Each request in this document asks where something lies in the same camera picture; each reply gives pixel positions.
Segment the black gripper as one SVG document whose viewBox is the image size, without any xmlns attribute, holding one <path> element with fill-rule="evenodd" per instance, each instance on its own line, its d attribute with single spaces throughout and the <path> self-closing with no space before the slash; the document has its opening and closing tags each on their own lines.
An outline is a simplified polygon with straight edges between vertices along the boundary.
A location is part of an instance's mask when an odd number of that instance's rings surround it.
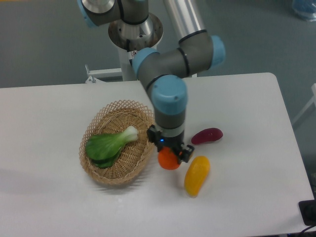
<svg viewBox="0 0 316 237">
<path fill-rule="evenodd" d="M 147 137 L 149 142 L 156 146 L 157 152 L 160 152 L 165 147 L 170 148 L 177 156 L 178 164 L 183 162 L 188 163 L 195 151 L 195 148 L 192 145 L 184 146 L 183 132 L 175 137 L 163 136 L 161 131 L 157 130 L 155 125 L 152 124 L 147 130 Z"/>
</svg>

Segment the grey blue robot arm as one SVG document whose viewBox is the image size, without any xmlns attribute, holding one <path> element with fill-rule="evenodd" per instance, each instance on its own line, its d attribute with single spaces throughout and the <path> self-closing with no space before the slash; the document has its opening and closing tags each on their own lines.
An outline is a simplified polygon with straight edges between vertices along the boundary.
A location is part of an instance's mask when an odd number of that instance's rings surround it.
<svg viewBox="0 0 316 237">
<path fill-rule="evenodd" d="M 208 34 L 197 2 L 164 1 L 179 43 L 166 53 L 156 51 L 163 29 L 146 0 L 80 0 L 78 6 L 87 25 L 108 24 L 112 43 L 125 51 L 123 75 L 141 82 L 154 108 L 149 141 L 158 150 L 170 148 L 178 162 L 188 162 L 194 148 L 183 142 L 188 101 L 183 78 L 221 64 L 226 56 L 222 40 Z"/>
</svg>

